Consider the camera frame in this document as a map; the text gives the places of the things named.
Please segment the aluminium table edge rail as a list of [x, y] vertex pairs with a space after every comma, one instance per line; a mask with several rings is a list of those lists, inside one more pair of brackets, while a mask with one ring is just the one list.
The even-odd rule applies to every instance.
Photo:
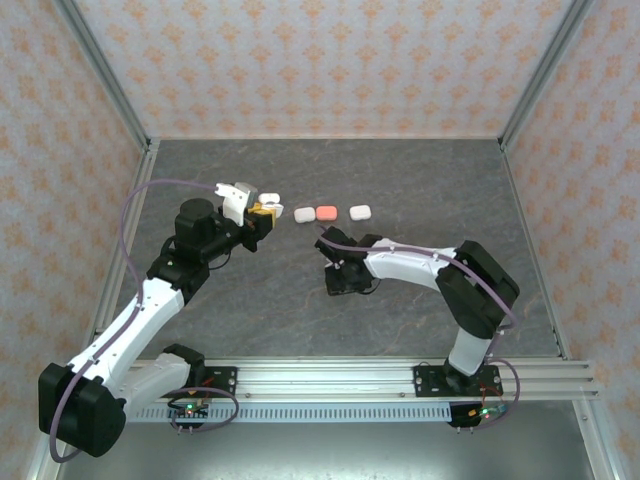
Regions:
[[[113, 319], [121, 284], [129, 269], [128, 250], [133, 243], [144, 203], [143, 184], [151, 178], [159, 144], [160, 140], [154, 138], [144, 148], [132, 183], [133, 197], [130, 200], [125, 199], [125, 206], [121, 211], [118, 223], [118, 236], [114, 252], [111, 255], [109, 270], [98, 305], [89, 322], [89, 330], [84, 341], [85, 347], [92, 344], [98, 329]], [[54, 453], [55, 457], [61, 457], [61, 453], [65, 453], [67, 449], [68, 446], [64, 442], [50, 437], [48, 434], [42, 434], [36, 445], [26, 480], [56, 480], [61, 464], [55, 461], [51, 453]]]
[[588, 384], [591, 387], [595, 387], [595, 390], [588, 393], [582, 389], [578, 396], [571, 401], [573, 415], [576, 418], [575, 424], [579, 427], [581, 441], [588, 458], [587, 471], [591, 474], [593, 480], [627, 480], [623, 462], [617, 447], [614, 445], [614, 429], [612, 428], [611, 418], [604, 405], [604, 387], [595, 380], [593, 363], [587, 360], [578, 360], [570, 349], [569, 337], [566, 335], [560, 321], [559, 310], [551, 298], [546, 274], [540, 264], [536, 243], [525, 213], [524, 203], [517, 189], [514, 169], [508, 157], [507, 147], [503, 144], [500, 147], [516, 205], [523, 222], [537, 280], [549, 314], [554, 339], [560, 352], [561, 360], [558, 360], [556, 365], [567, 366], [569, 363], [580, 363], [592, 373]]

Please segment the aluminium frame post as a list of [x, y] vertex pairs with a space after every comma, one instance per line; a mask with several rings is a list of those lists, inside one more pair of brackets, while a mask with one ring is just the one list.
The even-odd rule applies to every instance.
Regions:
[[516, 103], [502, 134], [498, 137], [498, 144], [502, 152], [506, 152], [508, 147], [517, 138], [519, 131], [532, 113], [538, 98], [570, 46], [574, 36], [579, 31], [594, 1], [595, 0], [571, 0], [568, 10], [534, 69], [531, 78], [527, 82], [524, 92]]
[[142, 151], [147, 150], [151, 138], [146, 133], [76, 0], [52, 0], [52, 2], [75, 37], [84, 57], [96, 73], [128, 133]]

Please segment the small circuit board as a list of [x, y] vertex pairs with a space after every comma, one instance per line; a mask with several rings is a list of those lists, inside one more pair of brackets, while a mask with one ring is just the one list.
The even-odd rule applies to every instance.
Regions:
[[463, 418], [465, 420], [469, 419], [473, 421], [497, 419], [503, 416], [507, 412], [507, 410], [508, 410], [508, 407], [506, 404], [499, 404], [494, 406], [468, 405], [463, 411]]
[[202, 400], [173, 399], [167, 403], [169, 416], [178, 420], [205, 419], [209, 416], [208, 404]]

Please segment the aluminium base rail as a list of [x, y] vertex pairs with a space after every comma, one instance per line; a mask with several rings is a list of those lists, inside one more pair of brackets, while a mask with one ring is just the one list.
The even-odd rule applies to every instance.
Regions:
[[[599, 399], [604, 387], [587, 361], [559, 357], [498, 361], [503, 398], [522, 400]], [[441, 358], [420, 357], [228, 357], [207, 359], [208, 366], [238, 369], [236, 396], [251, 402], [412, 401], [413, 368], [440, 365]]]

